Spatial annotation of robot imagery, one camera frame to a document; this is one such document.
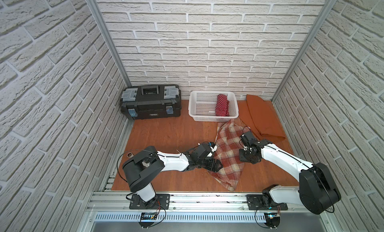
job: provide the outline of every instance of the white brick wall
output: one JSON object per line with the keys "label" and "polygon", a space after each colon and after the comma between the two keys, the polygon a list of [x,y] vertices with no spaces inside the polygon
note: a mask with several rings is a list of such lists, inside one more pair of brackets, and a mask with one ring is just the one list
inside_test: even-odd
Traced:
{"label": "white brick wall", "polygon": [[[238,99],[257,91],[265,100],[271,99],[325,2],[97,1],[134,86],[175,83],[187,99],[199,82],[199,90],[233,91]],[[266,82],[232,84],[259,79]]]}
{"label": "white brick wall", "polygon": [[125,118],[85,0],[0,0],[0,231],[74,231]]}
{"label": "white brick wall", "polygon": [[275,107],[295,153],[327,164],[343,231],[384,230],[384,0],[338,0]]}

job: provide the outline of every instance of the plastic basket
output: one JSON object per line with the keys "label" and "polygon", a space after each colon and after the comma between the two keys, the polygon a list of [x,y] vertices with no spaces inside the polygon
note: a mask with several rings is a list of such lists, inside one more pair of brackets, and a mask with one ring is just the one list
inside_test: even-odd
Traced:
{"label": "plastic basket", "polygon": [[[218,94],[227,96],[229,116],[216,116],[215,109]],[[236,96],[229,91],[191,91],[188,112],[195,121],[227,122],[239,116]]]}

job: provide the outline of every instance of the toolbox handle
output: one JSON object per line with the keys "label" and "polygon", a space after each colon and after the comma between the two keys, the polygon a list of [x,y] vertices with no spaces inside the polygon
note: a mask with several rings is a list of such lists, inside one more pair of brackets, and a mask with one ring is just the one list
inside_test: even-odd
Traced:
{"label": "toolbox handle", "polygon": [[148,94],[159,94],[159,86],[142,86],[141,87],[141,95],[148,95]]}

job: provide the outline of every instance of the wooden floor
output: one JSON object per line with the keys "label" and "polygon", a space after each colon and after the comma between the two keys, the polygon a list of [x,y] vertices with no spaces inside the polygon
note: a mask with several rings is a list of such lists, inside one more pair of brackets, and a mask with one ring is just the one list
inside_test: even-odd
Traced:
{"label": "wooden floor", "polygon": [[[240,119],[236,124],[243,125]],[[180,117],[160,119],[138,119],[133,125],[125,151],[129,149],[144,149],[153,145],[164,153],[177,153],[195,147],[197,143],[214,141],[217,132],[217,122],[194,121],[188,114],[188,100],[182,100]],[[281,149],[291,153],[288,140],[276,143]],[[119,171],[123,177],[122,163],[127,160],[124,155]],[[295,186],[298,182],[287,172],[269,161],[263,160],[257,164],[245,163],[235,192],[261,192],[272,184]],[[228,191],[221,186],[205,169],[193,171],[161,172],[153,181],[155,191]],[[128,184],[118,175],[112,186],[113,191],[129,191]]]}

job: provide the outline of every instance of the black toolbox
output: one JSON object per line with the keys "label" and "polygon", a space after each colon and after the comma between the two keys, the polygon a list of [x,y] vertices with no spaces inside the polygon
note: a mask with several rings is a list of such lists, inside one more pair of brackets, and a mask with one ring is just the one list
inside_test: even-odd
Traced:
{"label": "black toolbox", "polygon": [[181,112],[177,85],[154,85],[128,88],[122,92],[121,112],[129,119],[178,117]]}

